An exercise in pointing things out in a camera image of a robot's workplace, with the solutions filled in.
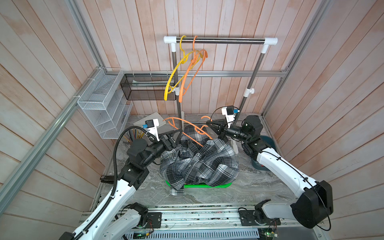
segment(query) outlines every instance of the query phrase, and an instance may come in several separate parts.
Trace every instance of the plaid shirt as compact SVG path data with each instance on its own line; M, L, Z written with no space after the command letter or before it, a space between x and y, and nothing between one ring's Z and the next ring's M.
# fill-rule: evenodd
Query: plaid shirt
M184 184L205 183L211 187L227 184L236 179L239 165L228 140L210 140L188 125L184 132L201 143L196 144L182 135L180 144L161 155L160 173L170 183L171 195L183 195Z

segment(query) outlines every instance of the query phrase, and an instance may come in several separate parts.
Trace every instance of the gray marble surface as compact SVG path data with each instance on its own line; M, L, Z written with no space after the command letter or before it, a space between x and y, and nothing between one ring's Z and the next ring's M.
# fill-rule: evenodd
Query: gray marble surface
M204 114L186 114L185 119L188 121L202 121L200 118ZM132 126L134 122L146 117L147 115L133 115L128 119L126 127ZM247 114L242 114L240 120L244 119ZM223 118L220 114L214 114L213 119ZM158 128L158 132L166 132L174 128L169 124ZM228 188L187 188L184 196L171 196L170 187L160 175L159 166L151 164L149 175L136 191L135 195L127 201L127 204L138 202L144 206L159 206L173 204L256 204L265 199L272 200L293 200L295 196L293 192L273 173L256 170L251 163L251 158L247 156L239 142L237 142L239 153L237 154L240 173L232 185ZM124 166L128 158L126 151L128 146L120 143L117 152L118 172ZM109 175L113 175L113 165L109 169ZM103 199L112 185L101 184L101 198Z

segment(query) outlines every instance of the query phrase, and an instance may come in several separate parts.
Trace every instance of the green basket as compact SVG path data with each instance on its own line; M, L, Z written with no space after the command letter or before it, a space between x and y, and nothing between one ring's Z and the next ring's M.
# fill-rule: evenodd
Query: green basket
M227 188L227 187L229 187L231 185L232 185L232 183L230 182L230 183L227 183L227 184L224 184L224 185L216 186L216 188ZM199 188L201 188L201 187L211 187L211 186L208 186L206 184L193 184L193 185L186 184L186 185L184 185L184 188L192 188L192 187L199 187Z

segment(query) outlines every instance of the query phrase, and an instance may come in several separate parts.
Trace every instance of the wire mesh basket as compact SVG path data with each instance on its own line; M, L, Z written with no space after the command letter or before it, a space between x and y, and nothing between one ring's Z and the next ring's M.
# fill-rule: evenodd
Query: wire mesh basket
M133 107L133 103L126 105L123 90L117 89L122 77L121 69L100 69L78 100L80 108L104 139L120 136Z
M77 101L79 106L106 110L123 76L121 69L101 68Z
M168 78L135 78L125 74L121 81L121 88L127 100L164 100L164 90ZM168 94L168 100L176 100L174 92Z

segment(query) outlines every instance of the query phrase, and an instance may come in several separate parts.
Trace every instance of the white plastic joint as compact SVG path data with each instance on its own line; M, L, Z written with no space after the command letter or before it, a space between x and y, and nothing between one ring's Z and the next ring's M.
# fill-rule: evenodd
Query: white plastic joint
M266 54L266 51L268 50L269 45L276 45L276 44L277 44L277 38L265 38L264 46L262 48L261 53Z
M176 43L176 36L164 36L164 43Z
M248 97L249 96L249 94L253 94L253 93L255 93L255 89L254 88L251 88L251 89L245 89L245 92L244 92L244 97Z
M179 88L179 87L174 88L174 89L172 90L172 92L175 92L175 95L178 96L178 95L180 94L180 88Z
M264 45L276 45L277 38L265 38Z
M170 50L171 50L171 52L173 52L173 53L176 52L176 43L171 43L171 44L170 44Z

